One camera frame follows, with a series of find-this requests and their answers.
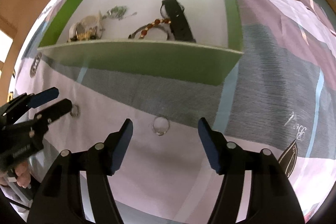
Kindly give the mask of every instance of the gray stripe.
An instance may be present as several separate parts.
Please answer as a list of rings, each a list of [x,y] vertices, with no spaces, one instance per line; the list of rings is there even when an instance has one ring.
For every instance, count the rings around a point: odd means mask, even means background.
[[[239,61],[225,134],[285,150],[296,138],[294,121],[284,126],[294,111],[297,122],[308,129],[305,139],[297,142],[298,156],[304,157],[312,130],[313,99],[320,69],[279,47],[268,27],[250,25],[243,30],[245,54]]]
[[[77,80],[80,68],[63,66],[47,56],[42,56],[42,60],[57,72]],[[214,123],[223,89],[223,85],[98,69],[88,69],[82,85],[125,105],[191,127],[197,127],[203,116],[210,124]]]
[[[312,158],[336,158],[335,98],[336,91],[324,85],[320,95],[320,111],[315,141],[310,153],[310,157]],[[310,135],[308,134],[305,138],[309,141]]]

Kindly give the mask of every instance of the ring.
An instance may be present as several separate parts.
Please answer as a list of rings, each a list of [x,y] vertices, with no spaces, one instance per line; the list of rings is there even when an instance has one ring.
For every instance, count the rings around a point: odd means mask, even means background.
[[[152,129],[158,136],[162,136],[167,133],[169,126],[169,120],[165,117],[155,117]]]

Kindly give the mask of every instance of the silver ring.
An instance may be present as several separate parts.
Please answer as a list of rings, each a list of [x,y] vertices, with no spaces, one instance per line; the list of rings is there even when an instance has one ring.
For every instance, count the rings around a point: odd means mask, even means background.
[[[167,126],[165,126],[163,128],[156,128],[155,127],[155,122],[159,118],[162,119],[164,122],[167,121]],[[168,119],[166,119],[165,117],[162,117],[162,116],[155,117],[155,119],[153,121],[152,129],[153,129],[153,132],[156,133],[158,136],[162,136],[162,135],[166,134],[167,131],[169,130],[169,127],[170,127],[170,123],[169,123]]]

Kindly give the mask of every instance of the jewelry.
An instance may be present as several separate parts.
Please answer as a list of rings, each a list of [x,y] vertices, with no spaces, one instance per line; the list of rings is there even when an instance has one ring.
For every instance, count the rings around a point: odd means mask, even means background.
[[[158,136],[162,136],[169,130],[169,120],[165,117],[155,117],[152,129]]]
[[[166,29],[162,26],[160,26],[159,24],[161,23],[166,23],[166,24],[170,24],[171,21],[169,18],[165,18],[165,19],[156,19],[155,21],[153,21],[150,24],[144,25],[142,27],[140,27],[139,29],[137,29],[134,33],[130,34],[128,38],[134,38],[135,35],[141,31],[141,35],[139,37],[139,39],[143,39],[146,35],[148,30],[152,29],[152,28],[158,28],[160,30],[163,30],[164,32],[167,33],[167,40],[169,39],[169,32],[166,31]]]
[[[127,6],[116,6],[110,10],[107,10],[106,15],[103,16],[103,19],[109,17],[122,20],[127,10],[128,10]]]
[[[84,17],[80,22],[71,26],[67,42],[87,41],[90,39],[101,38],[104,30],[101,21],[102,16],[100,12],[96,16]]]

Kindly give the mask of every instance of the metal screw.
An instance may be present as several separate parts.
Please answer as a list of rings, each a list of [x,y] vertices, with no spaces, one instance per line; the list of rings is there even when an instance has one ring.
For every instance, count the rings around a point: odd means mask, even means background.
[[[69,150],[63,150],[63,151],[61,152],[61,156],[62,156],[62,157],[66,157],[66,156],[69,155],[69,153],[70,153]]]
[[[236,144],[234,142],[228,142],[226,144],[226,146],[229,148],[229,149],[235,149],[236,148]]]
[[[263,154],[266,155],[266,156],[270,156],[272,154],[271,150],[265,148],[262,150]]]
[[[97,150],[102,150],[104,148],[104,144],[103,143],[97,143],[94,147]]]

